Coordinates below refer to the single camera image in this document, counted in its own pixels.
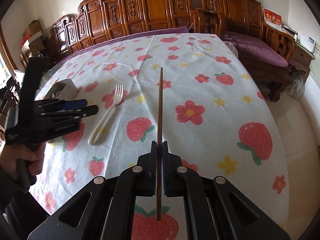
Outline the person's left hand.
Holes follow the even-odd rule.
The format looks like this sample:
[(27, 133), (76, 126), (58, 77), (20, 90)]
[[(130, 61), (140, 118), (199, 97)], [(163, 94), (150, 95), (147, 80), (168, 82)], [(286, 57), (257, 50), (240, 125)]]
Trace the person's left hand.
[(1, 168), (13, 180), (18, 179), (16, 160), (30, 161), (28, 170), (31, 175), (38, 175), (42, 172), (44, 151), (46, 143), (41, 143), (36, 150), (32, 151), (24, 144), (1, 145)]

